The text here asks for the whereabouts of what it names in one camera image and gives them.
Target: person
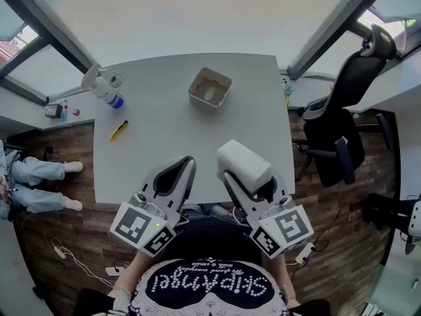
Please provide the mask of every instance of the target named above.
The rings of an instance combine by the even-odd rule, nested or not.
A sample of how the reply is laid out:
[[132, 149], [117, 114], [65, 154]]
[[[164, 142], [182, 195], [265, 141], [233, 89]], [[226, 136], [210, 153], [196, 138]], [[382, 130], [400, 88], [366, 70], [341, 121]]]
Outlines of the person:
[[5, 155], [3, 142], [0, 140], [0, 218], [8, 219], [10, 204], [21, 205], [31, 213], [73, 209], [81, 211], [84, 207], [80, 201], [71, 200], [61, 193], [30, 189], [43, 179], [62, 180], [69, 172], [80, 172], [84, 168], [79, 161], [71, 163], [51, 163], [27, 157], [20, 161], [17, 150]]
[[81, 290], [74, 315], [331, 315], [326, 300], [300, 305], [284, 256], [267, 258], [221, 209], [187, 210], [161, 258], [139, 251], [108, 295]]
[[419, 200], [396, 200], [380, 194], [370, 194], [362, 201], [362, 219], [366, 223], [374, 223], [379, 230], [388, 226], [408, 234], [412, 210], [417, 201]]

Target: spray bottle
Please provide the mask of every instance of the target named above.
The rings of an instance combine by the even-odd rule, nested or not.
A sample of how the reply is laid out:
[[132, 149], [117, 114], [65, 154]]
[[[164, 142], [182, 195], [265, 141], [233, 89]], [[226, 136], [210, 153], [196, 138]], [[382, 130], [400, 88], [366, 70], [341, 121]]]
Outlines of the spray bottle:
[[82, 89], [89, 89], [91, 93], [114, 109], [121, 108], [124, 104], [123, 97], [101, 76], [99, 69], [100, 65], [98, 64], [94, 64], [89, 68], [82, 78], [82, 83], [80, 84]]

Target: wooden floor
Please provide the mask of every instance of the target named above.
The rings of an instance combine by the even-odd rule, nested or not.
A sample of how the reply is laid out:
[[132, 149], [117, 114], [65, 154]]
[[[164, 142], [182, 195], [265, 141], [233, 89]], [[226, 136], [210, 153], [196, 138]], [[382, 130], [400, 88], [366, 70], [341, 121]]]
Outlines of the wooden floor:
[[[304, 138], [303, 121], [296, 112], [289, 114], [291, 134]], [[376, 123], [373, 114], [360, 116], [358, 123]], [[393, 196], [395, 190], [395, 156], [385, 148], [379, 134], [362, 134], [365, 162], [356, 171], [357, 181], [323, 188], [314, 165], [304, 179], [296, 183], [294, 198], [303, 204], [315, 230], [313, 240], [327, 227], [343, 206], [341, 214], [319, 243], [318, 249], [330, 241], [320, 253], [313, 253], [309, 264], [295, 273], [294, 287], [299, 301], [326, 298], [334, 315], [360, 315], [368, 295], [375, 269], [384, 253], [389, 231], [378, 232], [361, 221], [358, 201], [369, 193]], [[96, 275], [104, 277], [105, 267], [128, 263], [133, 250], [109, 235], [108, 230], [118, 206], [95, 203], [93, 185], [93, 124], [48, 132], [29, 132], [15, 136], [12, 144], [26, 146], [42, 158], [45, 146], [54, 147], [50, 161], [81, 161], [85, 169], [72, 174], [59, 185], [60, 191], [80, 200], [81, 212], [64, 210], [34, 216], [21, 213], [17, 218], [18, 235], [29, 249], [27, 265], [37, 281], [51, 289], [49, 306], [55, 315], [72, 315], [76, 294], [81, 288], [108, 292], [109, 288], [89, 278], [73, 260], [62, 260], [47, 245], [58, 238], [63, 245], [85, 263]], [[305, 158], [294, 148], [295, 173]], [[290, 273], [294, 266], [289, 266]]]

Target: plastic bottle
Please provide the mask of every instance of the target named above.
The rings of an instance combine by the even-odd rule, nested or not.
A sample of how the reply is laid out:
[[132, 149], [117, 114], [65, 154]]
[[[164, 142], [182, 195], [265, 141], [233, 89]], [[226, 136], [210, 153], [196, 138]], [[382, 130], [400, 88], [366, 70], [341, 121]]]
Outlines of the plastic bottle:
[[65, 99], [64, 102], [62, 103], [62, 109], [61, 109], [61, 113], [60, 113], [60, 121], [66, 122], [66, 119], [67, 119], [67, 99]]
[[114, 109], [121, 108], [124, 104], [124, 98], [103, 77], [98, 75], [99, 67], [98, 64], [95, 64], [89, 68], [82, 78], [82, 83], [80, 84], [82, 89], [89, 89], [91, 93]]
[[77, 108], [69, 107], [68, 105], [65, 105], [64, 108], [69, 111], [72, 115], [79, 116], [80, 110]]

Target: chair wheel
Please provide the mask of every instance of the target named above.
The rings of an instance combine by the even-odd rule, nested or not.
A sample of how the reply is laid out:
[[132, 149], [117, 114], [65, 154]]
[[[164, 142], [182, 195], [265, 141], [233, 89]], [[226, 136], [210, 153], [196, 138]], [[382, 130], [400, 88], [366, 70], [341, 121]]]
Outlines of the chair wheel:
[[305, 150], [303, 149], [303, 146], [301, 144], [297, 144], [296, 147], [298, 151], [300, 151], [301, 153], [304, 153]]

